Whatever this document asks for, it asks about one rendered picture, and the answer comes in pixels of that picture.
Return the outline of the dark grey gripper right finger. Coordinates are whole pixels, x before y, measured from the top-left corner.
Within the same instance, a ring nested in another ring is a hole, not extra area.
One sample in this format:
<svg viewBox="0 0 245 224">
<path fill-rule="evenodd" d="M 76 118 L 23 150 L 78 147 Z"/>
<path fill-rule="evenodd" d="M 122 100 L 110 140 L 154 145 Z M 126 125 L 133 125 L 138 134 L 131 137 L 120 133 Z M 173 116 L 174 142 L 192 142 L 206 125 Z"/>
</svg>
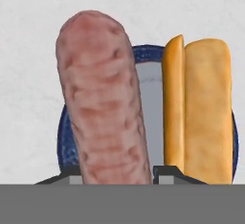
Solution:
<svg viewBox="0 0 245 224">
<path fill-rule="evenodd" d="M 153 183 L 155 185 L 203 185 L 202 181 L 186 176 L 176 166 L 154 166 Z"/>
</svg>

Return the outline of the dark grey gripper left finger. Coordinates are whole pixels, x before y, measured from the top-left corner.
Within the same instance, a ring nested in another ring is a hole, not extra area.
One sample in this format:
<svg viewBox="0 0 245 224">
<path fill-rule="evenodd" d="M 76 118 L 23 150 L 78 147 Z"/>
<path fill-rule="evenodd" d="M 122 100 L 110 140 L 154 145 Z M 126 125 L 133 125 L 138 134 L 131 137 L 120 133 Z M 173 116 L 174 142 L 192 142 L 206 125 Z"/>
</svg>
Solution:
<svg viewBox="0 0 245 224">
<path fill-rule="evenodd" d="M 79 166 L 71 166 L 64 168 L 59 175 L 38 182 L 38 185 L 49 184 L 82 185 L 82 177 L 80 174 Z"/>
</svg>

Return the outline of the pink sausage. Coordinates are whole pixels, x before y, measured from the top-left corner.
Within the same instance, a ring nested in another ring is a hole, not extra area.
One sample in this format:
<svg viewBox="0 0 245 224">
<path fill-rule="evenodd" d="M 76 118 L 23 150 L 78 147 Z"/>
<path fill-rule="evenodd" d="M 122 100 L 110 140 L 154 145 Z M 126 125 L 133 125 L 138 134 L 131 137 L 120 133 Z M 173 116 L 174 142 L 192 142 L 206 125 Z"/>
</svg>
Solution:
<svg viewBox="0 0 245 224">
<path fill-rule="evenodd" d="M 56 58 L 83 182 L 150 184 L 139 80 L 123 26 L 82 11 L 62 26 Z"/>
</svg>

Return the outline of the golden hot dog bun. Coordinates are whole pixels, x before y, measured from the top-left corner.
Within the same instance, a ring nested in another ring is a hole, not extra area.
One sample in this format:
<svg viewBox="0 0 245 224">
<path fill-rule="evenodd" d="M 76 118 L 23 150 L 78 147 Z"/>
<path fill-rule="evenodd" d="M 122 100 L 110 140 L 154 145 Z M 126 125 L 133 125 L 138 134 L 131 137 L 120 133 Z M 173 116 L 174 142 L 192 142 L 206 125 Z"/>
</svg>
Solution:
<svg viewBox="0 0 245 224">
<path fill-rule="evenodd" d="M 164 164 L 207 184 L 233 180 L 232 75 L 228 45 L 206 38 L 164 48 Z"/>
</svg>

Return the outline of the blue rimmed grey plate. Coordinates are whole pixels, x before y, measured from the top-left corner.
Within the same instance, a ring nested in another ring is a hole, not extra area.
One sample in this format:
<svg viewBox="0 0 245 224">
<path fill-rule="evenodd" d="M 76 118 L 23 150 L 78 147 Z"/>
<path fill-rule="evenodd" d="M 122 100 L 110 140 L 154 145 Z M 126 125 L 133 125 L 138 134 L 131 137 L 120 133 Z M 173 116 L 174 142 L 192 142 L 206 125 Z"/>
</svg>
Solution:
<svg viewBox="0 0 245 224">
<path fill-rule="evenodd" d="M 158 70 L 164 48 L 156 45 L 133 46 L 139 74 L 150 170 L 153 183 L 159 181 L 164 161 L 162 145 L 162 78 Z M 57 130 L 57 159 L 60 175 L 80 175 L 77 148 L 67 108 L 63 107 Z"/>
</svg>

